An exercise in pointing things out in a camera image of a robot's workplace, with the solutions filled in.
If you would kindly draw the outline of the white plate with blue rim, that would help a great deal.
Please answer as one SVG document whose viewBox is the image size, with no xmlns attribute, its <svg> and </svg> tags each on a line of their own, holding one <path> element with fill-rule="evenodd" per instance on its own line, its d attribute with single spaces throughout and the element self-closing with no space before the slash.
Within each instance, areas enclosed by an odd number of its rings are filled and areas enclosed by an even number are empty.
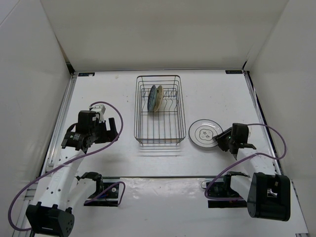
<svg viewBox="0 0 316 237">
<path fill-rule="evenodd" d="M 199 119 L 189 127 L 189 138 L 197 146 L 213 148 L 218 145 L 215 136 L 223 132 L 222 127 L 210 119 Z"/>
</svg>

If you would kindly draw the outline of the blue patterned plate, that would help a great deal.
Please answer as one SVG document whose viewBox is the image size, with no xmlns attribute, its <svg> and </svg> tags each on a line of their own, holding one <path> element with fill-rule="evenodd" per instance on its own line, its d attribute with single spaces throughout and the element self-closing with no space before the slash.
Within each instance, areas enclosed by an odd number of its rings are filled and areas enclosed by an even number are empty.
<svg viewBox="0 0 316 237">
<path fill-rule="evenodd" d="M 157 88 L 155 85 L 153 85 L 150 89 L 149 96 L 148 96 L 148 102 L 147 102 L 148 112 L 154 111 L 156 100 L 157 100 Z"/>
</svg>

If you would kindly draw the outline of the beige plate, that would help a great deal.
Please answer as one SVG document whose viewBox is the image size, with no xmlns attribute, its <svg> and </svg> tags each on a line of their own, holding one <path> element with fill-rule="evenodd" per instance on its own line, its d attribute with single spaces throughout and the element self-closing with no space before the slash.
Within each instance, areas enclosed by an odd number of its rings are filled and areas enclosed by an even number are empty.
<svg viewBox="0 0 316 237">
<path fill-rule="evenodd" d="M 157 96 L 156 96 L 156 103 L 154 106 L 154 112 L 157 112 L 162 104 L 162 100 L 163 100 L 163 87 L 161 85 L 159 85 L 157 87 Z"/>
</svg>

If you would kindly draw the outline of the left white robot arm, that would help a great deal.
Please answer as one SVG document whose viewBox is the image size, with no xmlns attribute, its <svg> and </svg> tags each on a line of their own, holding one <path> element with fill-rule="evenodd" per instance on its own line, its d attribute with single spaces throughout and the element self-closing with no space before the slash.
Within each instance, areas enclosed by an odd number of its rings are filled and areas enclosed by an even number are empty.
<svg viewBox="0 0 316 237">
<path fill-rule="evenodd" d="M 54 237 L 68 237 L 75 222 L 74 209 L 107 193 L 97 172 L 76 176 L 84 155 L 93 144 L 114 142 L 118 135 L 114 118 L 104 120 L 104 111 L 80 111 L 77 123 L 66 131 L 57 167 L 36 204 L 30 204 L 26 217 L 32 231 Z"/>
</svg>

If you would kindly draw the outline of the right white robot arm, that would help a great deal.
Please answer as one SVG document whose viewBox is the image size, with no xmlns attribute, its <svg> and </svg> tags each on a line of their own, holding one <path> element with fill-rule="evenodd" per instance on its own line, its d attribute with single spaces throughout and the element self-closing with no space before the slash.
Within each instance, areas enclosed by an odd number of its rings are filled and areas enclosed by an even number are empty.
<svg viewBox="0 0 316 237">
<path fill-rule="evenodd" d="M 223 177 L 223 183 L 213 179 L 204 195 L 210 200 L 245 201 L 250 217 L 286 222 L 291 215 L 290 179 L 269 170 L 263 157 L 270 155 L 243 152 L 243 149 L 256 149 L 248 142 L 248 136 L 248 125 L 233 123 L 231 128 L 214 137 L 222 151 L 234 156 L 234 165 L 243 163 L 245 171 L 232 171 L 231 166 L 225 168 L 217 175 Z"/>
</svg>

